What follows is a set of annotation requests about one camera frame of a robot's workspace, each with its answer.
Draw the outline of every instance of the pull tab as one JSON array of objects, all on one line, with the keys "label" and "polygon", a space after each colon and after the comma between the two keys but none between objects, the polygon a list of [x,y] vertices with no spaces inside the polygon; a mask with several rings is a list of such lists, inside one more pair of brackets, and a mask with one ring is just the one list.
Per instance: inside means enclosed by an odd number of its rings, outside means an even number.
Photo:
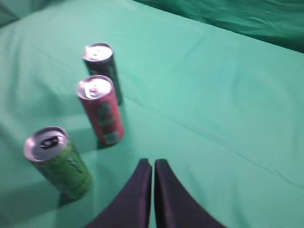
[{"label": "pull tab", "polygon": [[52,136],[50,138],[43,140],[40,144],[40,148],[47,150],[54,146],[57,146],[58,144],[59,144],[58,136]]}]

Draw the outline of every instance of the aluminum can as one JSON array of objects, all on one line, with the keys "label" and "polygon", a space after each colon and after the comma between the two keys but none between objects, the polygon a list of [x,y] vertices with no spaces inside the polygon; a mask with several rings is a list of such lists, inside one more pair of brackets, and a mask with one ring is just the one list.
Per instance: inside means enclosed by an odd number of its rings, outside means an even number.
[{"label": "aluminum can", "polygon": [[118,143],[124,136],[124,126],[111,79],[88,77],[79,82],[77,95],[98,140],[104,145]]},{"label": "aluminum can", "polygon": [[34,133],[25,141],[24,155],[69,198],[80,199],[89,191],[92,175],[64,129],[51,126]]},{"label": "aluminum can", "polygon": [[86,46],[83,53],[83,60],[91,76],[104,75],[112,80],[117,101],[120,105],[123,102],[123,95],[119,84],[112,47],[106,43],[96,43]]}]

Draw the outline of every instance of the can lid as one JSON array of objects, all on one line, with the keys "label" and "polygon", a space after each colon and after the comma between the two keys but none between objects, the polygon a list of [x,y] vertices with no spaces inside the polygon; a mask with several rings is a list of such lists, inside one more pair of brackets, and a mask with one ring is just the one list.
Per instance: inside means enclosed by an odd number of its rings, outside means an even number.
[{"label": "can lid", "polygon": [[77,95],[86,100],[96,100],[108,95],[113,88],[111,79],[102,75],[93,75],[78,84]]},{"label": "can lid", "polygon": [[24,155],[33,162],[45,162],[61,153],[67,146],[68,135],[60,127],[46,127],[29,137],[24,144]]},{"label": "can lid", "polygon": [[85,47],[83,58],[88,61],[106,60],[113,54],[110,45],[106,43],[97,43]]}]

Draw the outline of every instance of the dark green fabric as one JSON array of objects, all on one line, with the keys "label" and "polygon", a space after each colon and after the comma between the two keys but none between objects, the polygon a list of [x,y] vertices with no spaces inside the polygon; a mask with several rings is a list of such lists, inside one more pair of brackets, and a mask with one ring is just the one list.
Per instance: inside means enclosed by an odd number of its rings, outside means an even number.
[{"label": "dark green fabric", "polygon": [[[95,42],[114,47],[124,94],[125,138],[104,150],[76,96]],[[303,66],[301,53],[132,0],[66,0],[2,28],[0,225],[82,228],[147,157],[167,159],[228,228],[301,228]],[[23,156],[50,125],[68,131],[94,177],[67,205]]]},{"label": "dark green fabric", "polygon": [[304,52],[304,2],[302,0],[135,1]]},{"label": "dark green fabric", "polygon": [[43,8],[49,1],[50,0],[0,0],[0,27]]}]

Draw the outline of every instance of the green fabric backdrop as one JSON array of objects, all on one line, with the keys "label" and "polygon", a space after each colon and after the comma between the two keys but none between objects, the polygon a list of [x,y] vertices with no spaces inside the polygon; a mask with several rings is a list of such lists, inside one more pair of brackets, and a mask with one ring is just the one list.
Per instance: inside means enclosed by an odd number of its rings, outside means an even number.
[{"label": "green fabric backdrop", "polygon": [[304,2],[302,0],[136,1],[304,52]]},{"label": "green fabric backdrop", "polygon": [[0,0],[0,27],[43,8],[49,1],[50,0]]}]

